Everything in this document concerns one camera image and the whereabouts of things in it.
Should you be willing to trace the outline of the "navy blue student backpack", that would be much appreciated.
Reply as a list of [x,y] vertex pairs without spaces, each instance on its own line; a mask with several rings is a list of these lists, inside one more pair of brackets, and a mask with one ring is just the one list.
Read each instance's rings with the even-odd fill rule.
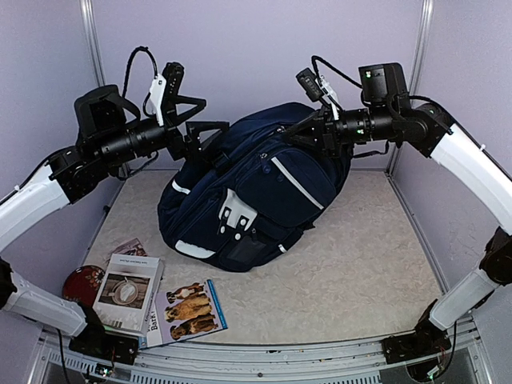
[[185,162],[162,192],[158,228],[169,248],[230,272],[287,252],[341,192],[353,150],[336,158],[292,146],[286,128],[312,113],[289,102],[245,116]]

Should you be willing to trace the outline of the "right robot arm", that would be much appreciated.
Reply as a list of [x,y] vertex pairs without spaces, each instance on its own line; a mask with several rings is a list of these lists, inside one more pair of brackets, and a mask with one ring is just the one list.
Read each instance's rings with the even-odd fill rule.
[[305,68],[296,79],[322,108],[286,130],[291,143],[332,158],[343,146],[370,141],[409,143],[420,154],[451,172],[498,222],[479,265],[424,311],[403,345],[425,355],[446,340],[457,320],[483,304],[499,286],[511,283],[511,177],[459,122],[435,101],[419,107],[410,94],[402,66],[389,62],[358,69],[361,109],[344,110],[318,68]]

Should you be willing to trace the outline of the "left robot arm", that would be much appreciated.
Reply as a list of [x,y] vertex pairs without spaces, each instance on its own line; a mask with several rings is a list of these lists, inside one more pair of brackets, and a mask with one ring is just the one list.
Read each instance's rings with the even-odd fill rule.
[[[120,95],[116,85],[101,86],[74,103],[79,131],[74,145],[43,159],[30,176],[1,201],[1,247],[61,208],[91,193],[109,176],[136,158],[168,149],[175,159],[202,156],[203,131],[229,129],[228,122],[196,122],[192,118],[206,100],[164,91],[153,117],[142,118],[139,108]],[[104,329],[90,306],[67,301],[29,283],[1,262],[1,308],[53,327],[70,336],[70,348],[89,356],[108,358],[138,348],[131,337]]]

